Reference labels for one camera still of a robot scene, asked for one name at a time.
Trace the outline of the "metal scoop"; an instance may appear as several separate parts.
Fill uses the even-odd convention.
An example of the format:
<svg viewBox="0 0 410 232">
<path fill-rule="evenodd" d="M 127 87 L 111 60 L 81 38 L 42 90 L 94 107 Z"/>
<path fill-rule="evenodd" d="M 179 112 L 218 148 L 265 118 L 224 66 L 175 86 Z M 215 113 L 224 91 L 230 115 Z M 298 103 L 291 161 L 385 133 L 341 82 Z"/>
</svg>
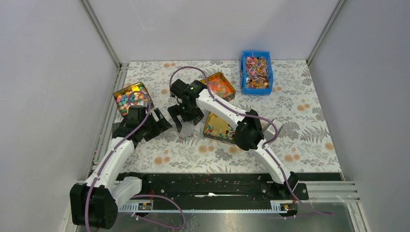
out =
<svg viewBox="0 0 410 232">
<path fill-rule="evenodd" d="M 270 141 L 276 137 L 276 135 L 279 135 L 281 129 L 283 128 L 283 123 L 277 121 L 276 119 L 274 119 L 272 123 L 275 125 L 276 129 L 271 124 L 267 124 L 262 130 L 264 138 L 267 141 Z"/>
</svg>

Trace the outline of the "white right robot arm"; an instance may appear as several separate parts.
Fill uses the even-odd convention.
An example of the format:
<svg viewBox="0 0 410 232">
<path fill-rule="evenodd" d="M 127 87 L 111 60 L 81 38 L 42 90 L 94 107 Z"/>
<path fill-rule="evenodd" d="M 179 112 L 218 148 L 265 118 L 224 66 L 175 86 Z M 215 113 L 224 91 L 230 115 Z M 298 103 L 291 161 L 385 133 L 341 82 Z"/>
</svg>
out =
<svg viewBox="0 0 410 232">
<path fill-rule="evenodd" d="M 234 143 L 236 146 L 250 151 L 258 158 L 271 175 L 272 180 L 278 184 L 277 192 L 281 198 L 289 199 L 296 193 L 298 177 L 284 167 L 268 145 L 278 135 L 278 129 L 273 122 L 269 124 L 275 130 L 275 135 L 268 139 L 261 125 L 263 117 L 259 116 L 256 111 L 245 111 L 233 106 L 197 80 L 188 85 L 177 79 L 170 85 L 170 92 L 180 100 L 176 105 L 168 107 L 168 113 L 178 132 L 182 131 L 183 122 L 197 125 L 204 117 L 203 110 L 212 112 L 235 130 Z"/>
</svg>

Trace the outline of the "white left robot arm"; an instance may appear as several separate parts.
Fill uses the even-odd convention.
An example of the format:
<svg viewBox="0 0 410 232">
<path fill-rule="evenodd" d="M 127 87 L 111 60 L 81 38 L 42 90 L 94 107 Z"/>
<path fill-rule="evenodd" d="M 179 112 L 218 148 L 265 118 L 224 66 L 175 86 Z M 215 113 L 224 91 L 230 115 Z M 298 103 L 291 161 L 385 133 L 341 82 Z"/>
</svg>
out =
<svg viewBox="0 0 410 232">
<path fill-rule="evenodd" d="M 138 177 L 127 177 L 119 185 L 115 181 L 128 157 L 142 141 L 149 141 L 171 124 L 158 108 L 131 106 L 112 133 L 110 146 L 95 171 L 83 184 L 74 184 L 70 190 L 72 221 L 75 225 L 110 229 L 118 210 L 133 195 L 143 199 L 150 186 Z"/>
</svg>

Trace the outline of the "green tin with star candies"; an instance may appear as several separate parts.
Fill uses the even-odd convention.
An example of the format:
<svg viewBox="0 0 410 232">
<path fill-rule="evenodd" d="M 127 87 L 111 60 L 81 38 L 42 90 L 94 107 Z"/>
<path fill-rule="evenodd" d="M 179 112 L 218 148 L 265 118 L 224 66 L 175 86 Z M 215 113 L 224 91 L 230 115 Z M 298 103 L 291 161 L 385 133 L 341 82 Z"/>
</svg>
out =
<svg viewBox="0 0 410 232">
<path fill-rule="evenodd" d="M 151 108 L 155 108 L 147 87 L 142 82 L 137 82 L 114 92 L 113 98 L 122 117 L 128 114 L 128 109 L 133 105 L 147 107 L 147 103 L 150 101 Z"/>
</svg>

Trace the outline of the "green tin with gummy candies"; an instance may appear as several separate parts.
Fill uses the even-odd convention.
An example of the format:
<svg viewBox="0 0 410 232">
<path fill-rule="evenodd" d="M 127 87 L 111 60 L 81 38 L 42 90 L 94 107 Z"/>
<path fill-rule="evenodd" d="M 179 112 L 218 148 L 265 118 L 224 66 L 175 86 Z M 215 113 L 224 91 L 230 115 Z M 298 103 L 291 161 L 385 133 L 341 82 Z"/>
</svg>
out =
<svg viewBox="0 0 410 232">
<path fill-rule="evenodd" d="M 227 102 L 233 100 L 236 95 L 236 90 L 223 73 L 215 73 L 208 78 L 210 89 L 216 93 L 219 97 L 223 98 Z"/>
</svg>

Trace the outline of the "floral tablecloth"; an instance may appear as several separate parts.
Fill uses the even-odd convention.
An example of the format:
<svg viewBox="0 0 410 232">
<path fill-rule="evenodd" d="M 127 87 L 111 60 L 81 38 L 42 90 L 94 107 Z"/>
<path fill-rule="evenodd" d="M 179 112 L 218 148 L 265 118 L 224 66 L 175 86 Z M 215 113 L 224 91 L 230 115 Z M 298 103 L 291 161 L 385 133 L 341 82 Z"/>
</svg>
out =
<svg viewBox="0 0 410 232">
<path fill-rule="evenodd" d="M 167 120 L 167 107 L 175 104 L 169 81 L 191 83 L 221 72 L 236 89 L 232 104 L 253 109 L 283 124 L 270 147 L 284 166 L 296 173 L 339 173 L 341 167 L 305 60 L 274 60 L 274 83 L 269 95 L 241 93 L 238 60 L 134 61 L 124 86 L 142 82 L 154 105 Z M 149 142 L 141 142 L 124 162 L 122 172 L 138 173 L 262 173 L 264 167 L 251 153 L 203 136 L 205 121 L 195 133 L 182 138 L 175 127 Z"/>
</svg>

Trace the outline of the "blue plastic bin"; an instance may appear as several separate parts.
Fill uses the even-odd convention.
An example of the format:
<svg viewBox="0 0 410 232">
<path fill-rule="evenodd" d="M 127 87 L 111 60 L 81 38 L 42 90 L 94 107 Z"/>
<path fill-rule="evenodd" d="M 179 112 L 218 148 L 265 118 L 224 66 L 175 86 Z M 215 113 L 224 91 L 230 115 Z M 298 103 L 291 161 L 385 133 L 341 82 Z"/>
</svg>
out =
<svg viewBox="0 0 410 232">
<path fill-rule="evenodd" d="M 268 51 L 243 51 L 240 61 L 241 91 L 249 95 L 269 95 L 274 72 Z"/>
</svg>

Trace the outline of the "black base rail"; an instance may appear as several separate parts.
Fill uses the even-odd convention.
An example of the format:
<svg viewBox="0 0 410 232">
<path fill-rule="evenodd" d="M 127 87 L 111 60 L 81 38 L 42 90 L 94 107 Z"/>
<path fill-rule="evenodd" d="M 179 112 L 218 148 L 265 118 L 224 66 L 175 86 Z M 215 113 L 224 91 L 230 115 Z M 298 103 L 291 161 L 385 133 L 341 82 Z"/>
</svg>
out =
<svg viewBox="0 0 410 232">
<path fill-rule="evenodd" d="M 269 174 L 141 174 L 122 173 L 117 181 L 126 177 L 142 180 L 143 194 L 156 194 L 177 201 L 188 199 L 245 199 L 256 201 L 284 201 L 295 198 L 308 200 L 305 184 L 299 182 L 293 193 L 284 185 L 272 181 Z"/>
</svg>

